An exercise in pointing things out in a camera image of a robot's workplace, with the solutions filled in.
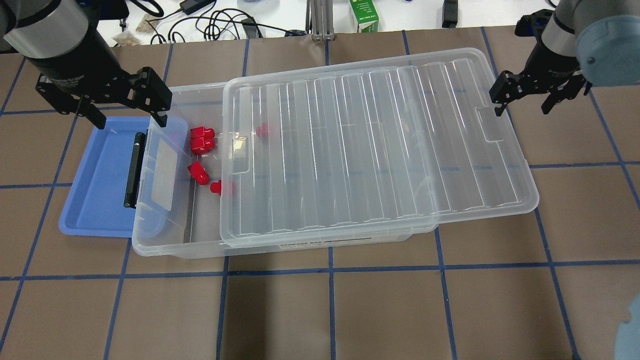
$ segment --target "tiled table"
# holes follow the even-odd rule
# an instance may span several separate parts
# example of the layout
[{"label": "tiled table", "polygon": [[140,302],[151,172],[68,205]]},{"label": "tiled table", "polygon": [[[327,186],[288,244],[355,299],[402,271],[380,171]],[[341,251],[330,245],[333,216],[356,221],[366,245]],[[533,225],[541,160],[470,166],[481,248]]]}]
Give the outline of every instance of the tiled table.
[{"label": "tiled table", "polygon": [[[477,47],[519,71],[513,28],[338,34],[116,49],[171,85]],[[0,56],[0,359],[611,359],[640,292],[640,87],[548,116],[510,106],[540,190],[515,217],[401,243],[232,258],[143,258],[58,219],[92,130],[53,112],[37,71]],[[106,115],[144,115],[119,106]]]}]

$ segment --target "transparent plastic box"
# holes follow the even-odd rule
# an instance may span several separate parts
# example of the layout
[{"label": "transparent plastic box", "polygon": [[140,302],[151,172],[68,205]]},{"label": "transparent plastic box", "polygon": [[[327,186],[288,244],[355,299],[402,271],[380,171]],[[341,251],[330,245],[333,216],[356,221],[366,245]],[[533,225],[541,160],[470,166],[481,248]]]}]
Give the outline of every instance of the transparent plastic box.
[{"label": "transparent plastic box", "polygon": [[[538,191],[493,110],[493,80],[482,52],[457,49],[175,88],[167,127],[148,130],[134,249],[204,258],[404,240],[530,212]],[[186,170],[196,126],[217,132],[198,159],[222,197]]]}]

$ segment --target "blue plastic tray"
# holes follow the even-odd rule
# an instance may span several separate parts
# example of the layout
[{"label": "blue plastic tray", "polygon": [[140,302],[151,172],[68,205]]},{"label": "blue plastic tray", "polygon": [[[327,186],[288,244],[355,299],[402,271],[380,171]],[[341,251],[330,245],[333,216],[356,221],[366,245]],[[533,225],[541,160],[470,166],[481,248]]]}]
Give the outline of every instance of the blue plastic tray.
[{"label": "blue plastic tray", "polygon": [[131,237],[136,211],[122,204],[134,137],[148,125],[148,117],[108,117],[104,130],[93,129],[60,216],[60,231]]}]

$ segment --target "red plastic piece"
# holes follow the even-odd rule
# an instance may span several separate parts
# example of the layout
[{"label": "red plastic piece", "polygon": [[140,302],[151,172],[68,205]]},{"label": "red plastic piece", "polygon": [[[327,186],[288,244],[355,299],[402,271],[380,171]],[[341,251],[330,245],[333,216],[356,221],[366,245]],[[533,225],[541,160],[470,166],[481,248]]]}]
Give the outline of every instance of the red plastic piece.
[{"label": "red plastic piece", "polygon": [[204,167],[199,161],[196,161],[193,164],[189,165],[187,169],[189,169],[191,176],[193,176],[193,178],[196,179],[196,182],[198,184],[200,185],[209,184],[209,180],[210,180],[209,175],[207,174],[207,171],[204,169]]},{"label": "red plastic piece", "polygon": [[259,138],[269,138],[269,125],[266,122],[263,122],[262,125],[255,128],[255,134]]},{"label": "red plastic piece", "polygon": [[216,141],[207,138],[191,139],[191,152],[194,155],[202,155],[209,152],[216,146]]},{"label": "red plastic piece", "polygon": [[[211,192],[217,193],[218,195],[222,195],[222,180],[214,181],[211,183]],[[236,185],[231,182],[231,194],[236,193]]]},{"label": "red plastic piece", "polygon": [[213,139],[213,137],[216,136],[216,132],[213,131],[213,129],[210,129],[204,126],[194,127],[189,132],[191,133],[192,139],[195,139],[195,138]]}]

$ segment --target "green and white box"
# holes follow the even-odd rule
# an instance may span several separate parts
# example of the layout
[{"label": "green and white box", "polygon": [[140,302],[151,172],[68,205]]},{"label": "green and white box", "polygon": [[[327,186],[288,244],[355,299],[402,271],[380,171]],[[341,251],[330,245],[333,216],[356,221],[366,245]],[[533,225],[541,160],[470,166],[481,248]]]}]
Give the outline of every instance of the green and white box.
[{"label": "green and white box", "polygon": [[380,18],[373,0],[349,0],[354,25],[359,33],[377,33]]}]

